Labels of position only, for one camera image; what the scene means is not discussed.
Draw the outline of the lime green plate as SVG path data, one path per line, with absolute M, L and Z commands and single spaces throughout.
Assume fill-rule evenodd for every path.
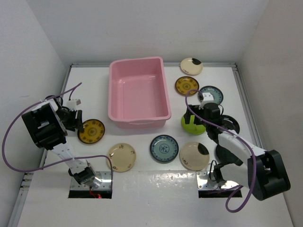
M 184 114 L 181 118 L 181 126 L 184 130 L 186 130 L 188 133 L 194 134 L 194 135 L 200 135 L 200 134 L 203 134 L 204 132 L 206 132 L 206 128 L 204 125 L 194 123 L 194 120 L 196 118 L 194 115 L 190 116 L 189 124 L 185 123 L 185 116 L 186 115 Z

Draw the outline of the yellow patterned plate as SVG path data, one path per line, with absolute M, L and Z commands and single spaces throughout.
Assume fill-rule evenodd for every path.
M 80 142 L 88 145 L 99 142 L 105 134 L 103 122 L 97 119 L 89 119 L 83 122 L 84 131 L 78 131 L 77 137 Z
M 185 96 L 190 90 L 191 92 L 188 94 L 188 96 L 193 96 L 197 93 L 199 88 L 200 86 L 198 81 L 193 77 L 183 76 L 178 78 L 175 82 L 175 90 L 182 96 Z

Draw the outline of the blue patterned plate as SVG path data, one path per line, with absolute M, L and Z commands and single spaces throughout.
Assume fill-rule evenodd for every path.
M 200 89 L 201 93 L 210 93 L 214 99 L 214 102 L 220 105 L 223 101 L 223 93 L 222 91 L 214 86 L 204 86 Z
M 159 135 L 151 141 L 149 151 L 156 162 L 166 164 L 177 157 L 179 145 L 172 136 Z

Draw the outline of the cream plate black spot front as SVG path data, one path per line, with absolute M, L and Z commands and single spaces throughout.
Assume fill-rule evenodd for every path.
M 182 165 L 189 170 L 201 171 L 210 161 L 208 149 L 199 142 L 186 143 L 179 153 Z

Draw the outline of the cream plate black spot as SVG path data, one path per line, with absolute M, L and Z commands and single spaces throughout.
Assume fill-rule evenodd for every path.
M 203 64 L 196 58 L 186 58 L 180 63 L 181 70 L 188 75 L 198 75 L 203 70 Z
M 189 170 L 201 171 L 210 161 L 208 149 L 199 142 L 186 143 L 179 153 L 182 165 Z

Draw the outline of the blue patterned plate front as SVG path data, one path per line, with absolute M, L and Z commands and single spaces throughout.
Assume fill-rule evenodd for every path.
M 151 141 L 149 151 L 156 162 L 166 164 L 177 157 L 179 145 L 172 136 L 159 135 Z

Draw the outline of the cream plate black spot back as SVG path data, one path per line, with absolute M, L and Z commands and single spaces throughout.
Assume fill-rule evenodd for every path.
M 196 58 L 186 58 L 180 63 L 181 70 L 188 75 L 198 75 L 203 70 L 203 64 Z

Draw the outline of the cream floral plate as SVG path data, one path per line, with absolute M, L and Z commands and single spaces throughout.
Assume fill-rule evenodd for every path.
M 136 162 L 136 151 L 127 143 L 118 143 L 112 146 L 107 152 L 111 163 L 107 160 L 107 165 L 116 172 L 126 172 L 134 167 Z

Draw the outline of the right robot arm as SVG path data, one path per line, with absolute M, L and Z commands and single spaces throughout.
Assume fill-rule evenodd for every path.
M 219 163 L 214 166 L 212 180 L 234 181 L 250 189 L 259 201 L 290 190 L 280 153 L 264 150 L 240 137 L 238 122 L 221 114 L 218 104 L 188 105 L 184 114 L 186 123 L 191 116 L 195 123 L 205 126 L 208 137 L 217 145 L 215 155 Z

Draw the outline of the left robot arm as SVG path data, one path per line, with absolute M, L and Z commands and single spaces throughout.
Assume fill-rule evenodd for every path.
M 98 188 L 99 182 L 91 164 L 78 154 L 67 141 L 68 131 L 84 132 L 82 110 L 63 107 L 56 98 L 45 100 L 31 111 L 22 114 L 22 120 L 39 148 L 55 153 L 69 167 L 69 175 L 80 185 Z

